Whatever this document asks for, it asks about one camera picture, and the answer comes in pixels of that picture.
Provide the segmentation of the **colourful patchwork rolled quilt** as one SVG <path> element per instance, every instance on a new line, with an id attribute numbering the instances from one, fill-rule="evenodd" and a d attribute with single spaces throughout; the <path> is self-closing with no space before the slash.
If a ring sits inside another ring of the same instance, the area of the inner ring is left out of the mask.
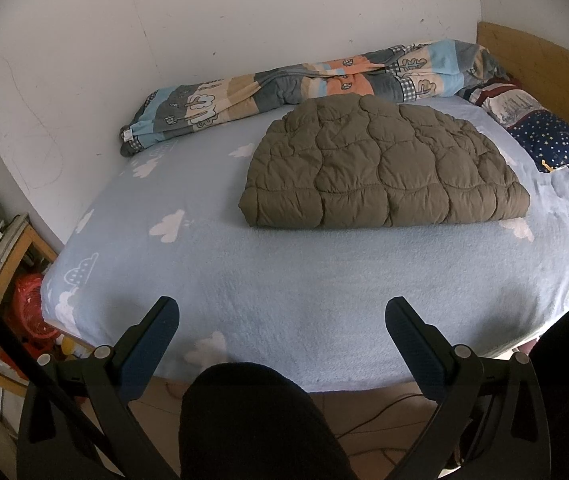
<path id="1" fill-rule="evenodd" d="M 505 69 L 480 44 L 444 39 L 156 90 L 120 131 L 120 153 L 307 100 L 355 93 L 394 103 L 454 96 Z"/>

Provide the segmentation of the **wooden side shelf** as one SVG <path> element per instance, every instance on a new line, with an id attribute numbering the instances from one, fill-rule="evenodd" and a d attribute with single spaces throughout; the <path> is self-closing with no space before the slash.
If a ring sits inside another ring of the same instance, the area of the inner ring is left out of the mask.
<path id="1" fill-rule="evenodd" d="M 57 259 L 57 253 L 30 223 L 28 214 L 14 217 L 0 238 L 0 308 L 11 288 L 16 272 L 46 273 Z M 27 381 L 0 363 L 0 388 L 17 396 L 25 396 Z"/>

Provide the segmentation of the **olive green quilted hooded jacket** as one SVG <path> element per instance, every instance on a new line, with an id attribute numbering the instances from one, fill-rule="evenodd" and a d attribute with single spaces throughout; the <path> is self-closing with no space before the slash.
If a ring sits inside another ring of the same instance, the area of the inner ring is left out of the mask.
<path id="1" fill-rule="evenodd" d="M 250 226 L 377 229 L 525 216 L 531 196 L 465 119 L 376 96 L 306 101 L 260 140 L 239 200 Z"/>

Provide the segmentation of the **light blue cloud bed sheet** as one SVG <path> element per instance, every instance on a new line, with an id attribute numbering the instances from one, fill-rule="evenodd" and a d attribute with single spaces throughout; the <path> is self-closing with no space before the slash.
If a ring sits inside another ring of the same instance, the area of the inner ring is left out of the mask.
<path id="1" fill-rule="evenodd" d="M 180 325 L 158 375 L 188 382 L 221 362 L 278 370 L 309 391 L 409 376 L 384 324 L 402 296 L 454 344 L 497 356 L 569 310 L 569 170 L 537 171 L 504 128 L 460 98 L 435 110 L 497 145 L 531 194 L 521 220 L 345 231 L 251 228 L 239 208 L 277 112 L 158 144 L 88 208 L 42 284 L 42 314 L 114 344 L 158 298 Z"/>

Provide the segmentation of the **red plastic object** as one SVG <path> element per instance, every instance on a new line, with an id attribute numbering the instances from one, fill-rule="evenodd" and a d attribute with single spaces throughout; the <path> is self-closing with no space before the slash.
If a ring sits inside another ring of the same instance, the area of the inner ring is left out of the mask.
<path id="1" fill-rule="evenodd" d="M 4 309 L 4 320 L 35 359 L 56 348 L 60 330 L 42 317 L 42 281 L 40 273 L 18 275 L 13 284 L 10 304 Z"/>

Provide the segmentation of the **wooden headboard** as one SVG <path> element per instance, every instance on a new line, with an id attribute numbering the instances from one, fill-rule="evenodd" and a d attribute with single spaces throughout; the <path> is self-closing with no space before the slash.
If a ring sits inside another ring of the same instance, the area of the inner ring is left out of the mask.
<path id="1" fill-rule="evenodd" d="M 569 50 L 490 22 L 477 24 L 476 38 L 524 90 L 569 123 Z"/>

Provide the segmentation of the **navy starred striped pillow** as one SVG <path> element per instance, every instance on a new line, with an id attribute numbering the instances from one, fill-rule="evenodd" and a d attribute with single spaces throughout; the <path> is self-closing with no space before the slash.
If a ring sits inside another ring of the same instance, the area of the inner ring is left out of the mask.
<path id="1" fill-rule="evenodd" d="M 569 123 L 516 82 L 493 78 L 458 94 L 507 130 L 540 172 L 569 166 Z"/>

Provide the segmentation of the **person's dark clothed knee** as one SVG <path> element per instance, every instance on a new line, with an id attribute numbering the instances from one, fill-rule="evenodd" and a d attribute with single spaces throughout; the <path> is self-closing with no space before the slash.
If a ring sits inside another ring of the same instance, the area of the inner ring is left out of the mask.
<path id="1" fill-rule="evenodd" d="M 354 479 L 313 399 L 272 368 L 217 364 L 181 400 L 182 479 Z"/>

